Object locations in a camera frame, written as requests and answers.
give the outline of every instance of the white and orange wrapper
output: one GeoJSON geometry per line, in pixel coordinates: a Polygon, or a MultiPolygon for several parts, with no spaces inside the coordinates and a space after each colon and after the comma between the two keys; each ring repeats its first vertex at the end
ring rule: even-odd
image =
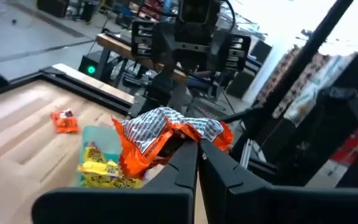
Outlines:
{"type": "Polygon", "coordinates": [[[233,134],[222,122],[209,118],[186,118],[171,108],[157,108],[131,120],[112,118],[122,144],[119,165],[126,177],[142,177],[175,132],[194,141],[207,139],[225,151],[233,134]]]}

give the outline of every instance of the snack bag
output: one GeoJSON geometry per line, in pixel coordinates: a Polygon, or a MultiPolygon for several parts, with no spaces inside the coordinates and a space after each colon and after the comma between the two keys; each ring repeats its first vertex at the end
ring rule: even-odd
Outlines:
{"type": "Polygon", "coordinates": [[[78,132],[77,119],[71,110],[57,111],[51,114],[53,124],[57,133],[78,132]]]}
{"type": "Polygon", "coordinates": [[[209,118],[186,118],[171,108],[157,108],[131,120],[112,118],[112,121],[120,136],[119,165],[126,177],[142,178],[147,169],[161,163],[155,162],[157,158],[167,162],[179,147],[172,144],[181,143],[177,140],[183,136],[196,142],[208,139],[222,151],[233,142],[233,134],[224,123],[209,118]],[[173,150],[166,153],[166,147],[173,150]]]}
{"type": "Polygon", "coordinates": [[[106,156],[94,142],[85,146],[83,163],[77,166],[81,173],[80,185],[88,188],[141,188],[144,181],[124,178],[119,166],[106,156]]]}

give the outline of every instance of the orange candy wrapper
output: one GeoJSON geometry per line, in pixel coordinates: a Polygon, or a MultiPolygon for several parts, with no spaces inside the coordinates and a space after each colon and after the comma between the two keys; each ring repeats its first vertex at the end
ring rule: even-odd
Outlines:
{"type": "Polygon", "coordinates": [[[51,114],[56,133],[78,132],[77,118],[71,110],[57,111],[51,114]]]}
{"type": "Polygon", "coordinates": [[[157,155],[170,138],[178,135],[184,134],[196,142],[208,139],[222,151],[233,142],[233,133],[226,124],[209,118],[186,118],[171,108],[157,108],[131,120],[112,121],[120,136],[119,165],[126,177],[142,177],[147,169],[167,162],[169,158],[157,155]]]}

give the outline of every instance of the wooden tabletop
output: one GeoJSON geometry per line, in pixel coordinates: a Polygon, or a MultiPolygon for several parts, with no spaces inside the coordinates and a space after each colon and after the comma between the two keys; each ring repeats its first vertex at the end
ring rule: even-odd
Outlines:
{"type": "MultiPolygon", "coordinates": [[[[134,97],[63,64],[55,68],[133,102],[134,97]]],[[[42,193],[74,186],[81,132],[56,134],[50,113],[71,109],[81,129],[111,126],[124,116],[45,81],[0,95],[0,223],[32,223],[30,209],[42,193]]],[[[196,223],[206,223],[201,191],[196,223]]]]}
{"type": "MultiPolygon", "coordinates": [[[[96,41],[100,46],[105,47],[105,48],[123,56],[124,58],[128,58],[129,60],[136,61],[136,59],[131,54],[130,46],[128,46],[118,40],[115,40],[111,37],[108,37],[106,34],[98,34],[96,36],[96,41]]],[[[145,66],[148,69],[154,70],[154,66],[153,66],[153,63],[151,60],[146,60],[146,59],[138,60],[138,63],[145,66]]],[[[161,71],[161,69],[163,68],[163,65],[156,64],[155,68],[158,71],[161,71]]],[[[176,80],[182,80],[182,79],[186,78],[186,75],[182,71],[175,69],[173,71],[173,77],[176,80]]]]}

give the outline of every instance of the teal plastic container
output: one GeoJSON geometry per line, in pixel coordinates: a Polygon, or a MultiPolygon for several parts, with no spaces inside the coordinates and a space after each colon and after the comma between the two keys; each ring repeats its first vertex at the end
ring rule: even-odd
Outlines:
{"type": "MultiPolygon", "coordinates": [[[[107,160],[112,160],[118,164],[122,147],[117,131],[112,128],[87,126],[84,128],[82,135],[82,147],[80,151],[80,158],[78,159],[78,165],[84,163],[85,147],[89,146],[92,142],[94,142],[103,152],[107,160]]],[[[77,185],[80,187],[82,187],[82,178],[83,176],[78,172],[77,185]]]]}

